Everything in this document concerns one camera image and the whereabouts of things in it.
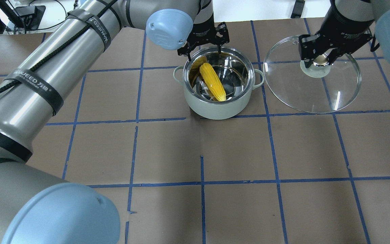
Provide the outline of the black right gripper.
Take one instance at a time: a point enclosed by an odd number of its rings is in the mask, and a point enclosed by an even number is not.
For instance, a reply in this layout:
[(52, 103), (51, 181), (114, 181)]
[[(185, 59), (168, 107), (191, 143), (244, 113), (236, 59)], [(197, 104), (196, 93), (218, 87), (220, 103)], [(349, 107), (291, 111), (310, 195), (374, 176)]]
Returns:
[(373, 20), (352, 20), (338, 9), (329, 9), (319, 31), (298, 37), (304, 67), (323, 67), (327, 61), (328, 65), (333, 65), (337, 58), (354, 53), (372, 38), (367, 31), (372, 23)]

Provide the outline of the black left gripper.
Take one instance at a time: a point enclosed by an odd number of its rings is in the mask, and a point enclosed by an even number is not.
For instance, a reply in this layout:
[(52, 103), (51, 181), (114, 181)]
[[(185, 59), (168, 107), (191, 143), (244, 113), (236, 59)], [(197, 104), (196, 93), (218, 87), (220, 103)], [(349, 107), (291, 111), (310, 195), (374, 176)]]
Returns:
[(229, 43), (229, 30), (226, 22), (221, 22), (215, 26), (214, 16), (211, 15), (207, 20), (201, 23), (194, 23), (192, 31), (190, 32), (184, 46), (177, 50), (179, 56), (187, 57), (191, 62), (191, 52), (197, 46), (204, 44), (216, 45), (218, 54), (221, 54), (221, 48), (224, 44)]

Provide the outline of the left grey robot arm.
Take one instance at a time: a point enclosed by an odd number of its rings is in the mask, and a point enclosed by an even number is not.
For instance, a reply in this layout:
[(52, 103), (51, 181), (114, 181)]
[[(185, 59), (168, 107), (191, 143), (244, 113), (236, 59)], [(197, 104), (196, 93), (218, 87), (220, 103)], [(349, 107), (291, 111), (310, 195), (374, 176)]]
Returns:
[(117, 208), (83, 184), (26, 165), (31, 143), (123, 27), (188, 56), (216, 34), (210, 0), (87, 0), (0, 85), (0, 244), (116, 244)]

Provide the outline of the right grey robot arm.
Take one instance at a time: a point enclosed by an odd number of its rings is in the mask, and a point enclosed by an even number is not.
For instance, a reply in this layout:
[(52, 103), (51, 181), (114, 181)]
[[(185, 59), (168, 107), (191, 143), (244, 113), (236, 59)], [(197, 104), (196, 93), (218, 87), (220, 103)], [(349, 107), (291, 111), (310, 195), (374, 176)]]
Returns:
[(306, 68), (324, 53), (332, 65), (368, 42), (390, 63), (390, 0), (331, 0), (319, 31), (299, 36), (299, 54)]

